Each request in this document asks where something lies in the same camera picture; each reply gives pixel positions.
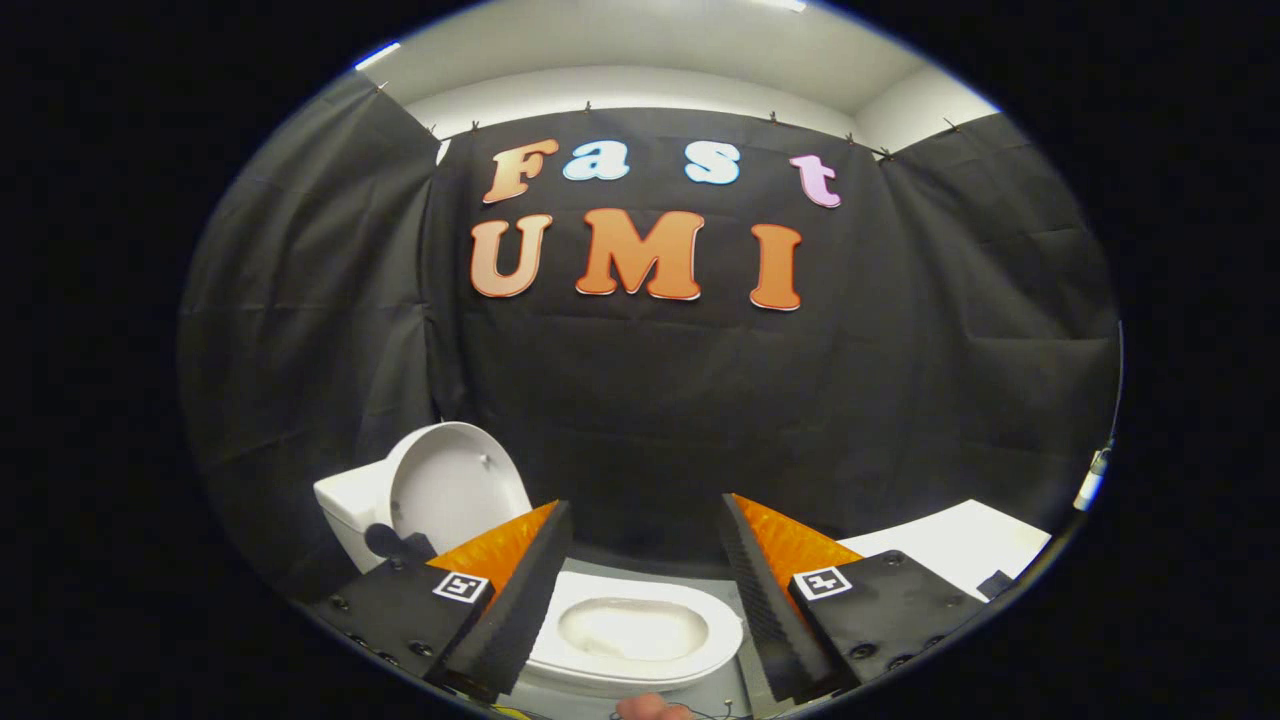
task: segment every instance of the toilet lid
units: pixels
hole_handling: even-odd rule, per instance
[[[585,652],[563,637],[561,620],[572,607],[598,598],[682,605],[707,623],[707,638],[696,650],[675,660],[631,660]],[[716,670],[737,655],[741,643],[742,619],[709,593],[671,583],[562,571],[556,579],[556,591],[527,665],[586,682],[678,683]]]
[[[422,533],[443,553],[532,510],[507,451],[467,423],[415,430],[387,456],[383,516],[401,537]]]

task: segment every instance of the white panel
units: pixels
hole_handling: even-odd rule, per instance
[[[1050,534],[977,500],[919,520],[840,541],[868,557],[888,550],[905,552],[946,582],[987,602],[978,585],[1002,571],[1016,578],[1036,560]]]
[[[863,106],[854,120],[867,145],[896,152],[950,129],[947,120],[959,126],[998,111],[968,86],[931,65],[891,86]]]
[[[471,120],[492,126],[521,118],[604,108],[685,108],[735,113],[800,126],[836,137],[861,135],[849,115],[817,102],[749,82],[705,73],[640,67],[590,67],[540,70],[492,79],[443,92],[407,106],[424,126],[444,138],[471,129]]]
[[[403,105],[522,73],[614,65],[727,77],[852,113],[924,63],[823,3],[794,13],[748,0],[500,0],[398,40],[366,73]]]

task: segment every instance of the orange letter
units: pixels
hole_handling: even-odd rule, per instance
[[[550,155],[557,150],[559,150],[558,142],[544,140],[494,155],[493,161],[498,163],[498,172],[493,176],[493,188],[484,195],[483,200],[498,202],[529,190],[529,184],[521,181],[520,176],[536,178],[538,173],[543,172],[543,155]]]
[[[703,288],[694,282],[694,241],[705,224],[700,215],[672,211],[658,218],[649,237],[640,240],[626,210],[591,210],[585,217],[591,225],[591,250],[586,274],[575,287],[584,295],[609,295],[618,288],[609,274],[609,263],[618,269],[622,286],[635,295],[654,264],[658,272],[649,282],[649,295],[666,300],[698,300]]]
[[[760,241],[760,283],[751,291],[751,302],[768,310],[795,310],[800,306],[792,287],[800,233],[782,225],[755,225],[751,234]]]
[[[504,220],[490,220],[471,228],[471,237],[476,241],[471,251],[471,287],[489,297],[512,297],[529,290],[538,277],[543,231],[549,224],[550,215],[529,215],[516,222],[521,233],[520,266],[509,275],[498,274],[498,243],[509,225]]]

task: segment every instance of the toilet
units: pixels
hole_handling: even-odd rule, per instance
[[[525,673],[562,692],[632,697],[691,685],[741,643],[742,619],[709,593],[566,570]]]
[[[361,573],[383,557],[365,546],[374,523],[404,538],[422,533],[436,553],[532,510],[507,451],[467,423],[413,430],[369,465],[314,486],[329,528]]]
[[[374,523],[402,538],[422,533],[444,553],[532,510],[515,462],[467,423],[417,429],[385,460],[319,480],[314,489],[361,573],[384,560],[365,544]],[[742,619],[709,593],[563,570],[525,674],[577,694],[631,697],[691,685],[732,660],[741,643]]]

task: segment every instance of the black fabric backdrop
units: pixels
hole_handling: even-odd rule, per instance
[[[253,156],[180,306],[187,434],[230,539],[305,598],[355,566],[311,484],[434,421],[415,272],[439,142],[357,73]]]
[[[554,138],[529,191],[484,205],[493,156]],[[585,142],[627,145],[616,181],[561,174]],[[737,146],[731,184],[685,146]],[[1070,192],[1004,115],[877,161],[865,147],[692,110],[563,113],[438,143],[348,76],[287,123],[212,218],[183,305],[189,436],[228,532],[311,597],[353,573],[311,484],[435,418],[475,423],[534,505],[575,502],[573,555],[672,574],[726,570],[710,512],[739,492],[835,537],[977,498],[1052,530],[1111,425],[1116,311]],[[836,209],[787,164],[836,172]],[[584,296],[595,208],[648,233],[705,218],[701,297]],[[538,277],[489,299],[471,228],[550,214]],[[803,306],[754,306],[750,228],[790,227]]]

